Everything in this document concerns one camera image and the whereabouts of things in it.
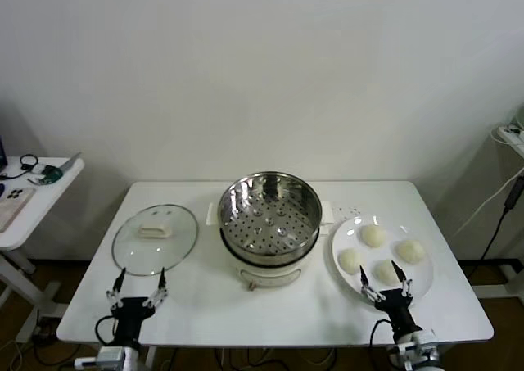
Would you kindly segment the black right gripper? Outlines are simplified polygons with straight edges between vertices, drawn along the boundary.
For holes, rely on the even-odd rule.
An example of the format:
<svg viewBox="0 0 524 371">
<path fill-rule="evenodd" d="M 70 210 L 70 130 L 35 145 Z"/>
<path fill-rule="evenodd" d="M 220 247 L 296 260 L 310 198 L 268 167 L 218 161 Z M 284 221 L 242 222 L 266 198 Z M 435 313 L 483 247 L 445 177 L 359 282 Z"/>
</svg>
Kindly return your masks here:
<svg viewBox="0 0 524 371">
<path fill-rule="evenodd" d="M 402 290 L 397 288 L 381 292 L 375 291 L 369 285 L 368 277 L 361 265 L 359 267 L 360 291 L 369 302 L 374 302 L 377 310 L 388 315 L 394 334 L 409 334 L 413 332 L 413 317 L 409 312 L 413 301 L 411 293 L 413 280 L 407 278 L 404 271 L 394 261 L 391 262 L 391 265 L 402 284 Z"/>
</svg>

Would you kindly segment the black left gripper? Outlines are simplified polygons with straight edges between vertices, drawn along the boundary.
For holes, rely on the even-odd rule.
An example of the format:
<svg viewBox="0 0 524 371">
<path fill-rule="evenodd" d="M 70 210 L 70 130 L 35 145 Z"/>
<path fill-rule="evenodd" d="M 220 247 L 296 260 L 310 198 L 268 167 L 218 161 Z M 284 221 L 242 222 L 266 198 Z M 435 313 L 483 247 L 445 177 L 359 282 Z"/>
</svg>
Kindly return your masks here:
<svg viewBox="0 0 524 371">
<path fill-rule="evenodd" d="M 167 297 L 168 289 L 165 279 L 165 269 L 160 272 L 160 278 L 156 290 L 147 297 L 125 297 L 121 299 L 120 289 L 125 277 L 125 269 L 114 281 L 111 290 L 106 292 L 106 298 L 110 302 L 112 316 L 117 321 L 114 342 L 137 342 L 140 336 L 142 323 L 152 317 L 155 308 Z"/>
</svg>

